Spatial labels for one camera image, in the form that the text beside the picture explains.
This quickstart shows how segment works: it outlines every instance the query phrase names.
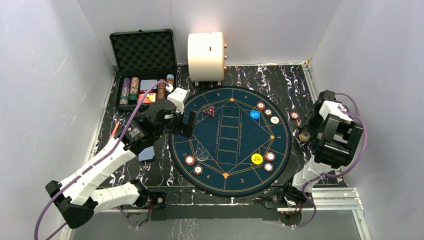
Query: white poker chip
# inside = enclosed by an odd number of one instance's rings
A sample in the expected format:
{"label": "white poker chip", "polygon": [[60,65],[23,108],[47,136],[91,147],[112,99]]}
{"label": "white poker chip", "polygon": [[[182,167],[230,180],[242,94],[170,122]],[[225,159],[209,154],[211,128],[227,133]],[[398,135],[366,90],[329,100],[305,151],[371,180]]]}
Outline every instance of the white poker chip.
{"label": "white poker chip", "polygon": [[272,153],[272,152],[267,152],[266,154],[265,154],[265,158],[266,158],[266,160],[268,160],[268,161],[274,161],[274,159],[276,158],[276,156],[274,155],[274,153]]}
{"label": "white poker chip", "polygon": [[276,116],[271,117],[271,123],[272,124],[278,124],[280,122],[280,119]]}
{"label": "white poker chip", "polygon": [[188,155],[185,157],[185,163],[189,166],[193,165],[195,163],[195,158],[191,155]]}
{"label": "white poker chip", "polygon": [[265,163],[265,165],[263,166],[263,169],[265,169],[265,171],[267,172],[271,172],[273,170],[273,165],[269,162]]}
{"label": "white poker chip", "polygon": [[195,166],[194,167],[194,174],[200,175],[203,172],[203,168],[201,166]]}

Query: poker table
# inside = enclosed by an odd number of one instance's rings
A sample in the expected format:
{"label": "poker table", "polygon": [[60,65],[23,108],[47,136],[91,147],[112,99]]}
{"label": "poker table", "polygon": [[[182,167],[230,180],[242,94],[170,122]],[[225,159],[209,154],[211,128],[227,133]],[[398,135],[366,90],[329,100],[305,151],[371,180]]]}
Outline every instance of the poker table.
{"label": "poker table", "polygon": [[[193,136],[170,134],[169,150],[194,186],[216,196],[242,197],[265,189],[286,168],[291,133],[285,116],[267,97],[224,86],[199,92],[184,105],[186,113],[196,111]],[[271,116],[265,116],[266,110]]]}

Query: chip stack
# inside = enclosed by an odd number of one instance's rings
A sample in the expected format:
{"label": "chip stack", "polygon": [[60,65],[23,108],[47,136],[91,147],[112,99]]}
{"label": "chip stack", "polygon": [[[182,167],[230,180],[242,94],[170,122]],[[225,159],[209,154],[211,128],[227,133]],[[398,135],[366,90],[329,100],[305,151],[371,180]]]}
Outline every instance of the chip stack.
{"label": "chip stack", "polygon": [[167,98],[167,85],[165,83],[160,83],[157,87],[157,98],[166,99]]}
{"label": "chip stack", "polygon": [[139,78],[133,77],[131,80],[131,88],[129,90],[129,100],[134,101],[139,97]]}
{"label": "chip stack", "polygon": [[257,104],[256,104],[256,108],[259,110],[259,111],[262,111],[262,110],[264,110],[265,109],[265,104],[263,103],[263,102],[258,102]]}
{"label": "chip stack", "polygon": [[167,76],[166,76],[166,82],[169,84],[169,85],[174,85],[174,75],[172,75],[172,74],[168,74]]}
{"label": "chip stack", "polygon": [[264,113],[267,117],[271,117],[273,115],[273,111],[271,109],[265,109]]}
{"label": "chip stack", "polygon": [[120,105],[128,105],[128,96],[130,94],[131,79],[128,77],[123,79],[122,91],[120,94]]}

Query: white cylindrical device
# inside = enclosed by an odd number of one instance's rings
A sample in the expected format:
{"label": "white cylindrical device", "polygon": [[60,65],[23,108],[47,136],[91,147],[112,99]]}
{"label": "white cylindrical device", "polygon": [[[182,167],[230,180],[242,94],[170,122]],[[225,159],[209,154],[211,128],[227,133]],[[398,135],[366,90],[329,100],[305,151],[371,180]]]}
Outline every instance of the white cylindrical device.
{"label": "white cylindrical device", "polygon": [[187,55],[192,82],[222,82],[225,57],[222,32],[190,33]]}

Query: robotic arm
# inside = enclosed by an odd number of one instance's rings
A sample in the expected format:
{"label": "robotic arm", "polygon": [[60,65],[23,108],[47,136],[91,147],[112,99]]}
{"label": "robotic arm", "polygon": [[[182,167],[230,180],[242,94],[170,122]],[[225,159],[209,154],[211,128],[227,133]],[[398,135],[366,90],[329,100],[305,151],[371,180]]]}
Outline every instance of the robotic arm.
{"label": "robotic arm", "polygon": [[319,94],[313,110],[300,126],[302,133],[299,136],[303,142],[312,142],[313,155],[303,169],[285,183],[281,194],[285,206],[304,204],[307,200],[302,194],[305,184],[309,183],[305,188],[309,197],[319,179],[311,180],[352,162],[364,129],[346,111],[334,92],[326,90]]}
{"label": "robotic arm", "polygon": [[[167,87],[167,90],[172,92],[172,86]],[[45,186],[53,198],[63,186],[72,182],[75,177],[81,176],[54,201],[71,229],[84,225],[96,213],[121,205],[135,205],[141,208],[154,199],[154,204],[159,204],[162,208],[165,206],[165,201],[163,199],[158,201],[157,197],[165,196],[164,192],[150,191],[138,180],[115,187],[97,188],[119,166],[152,146],[163,133],[169,132],[187,139],[192,137],[196,112],[191,111],[188,123],[183,123],[184,101],[187,95],[186,90],[176,88],[167,99],[158,99],[151,103],[145,112],[135,116],[127,132],[123,132],[124,127],[121,127],[106,146],[83,167],[62,181],[52,180]],[[95,164],[114,148],[122,134],[124,134],[122,141],[115,151],[108,158]],[[90,166],[92,169],[83,174]]]}

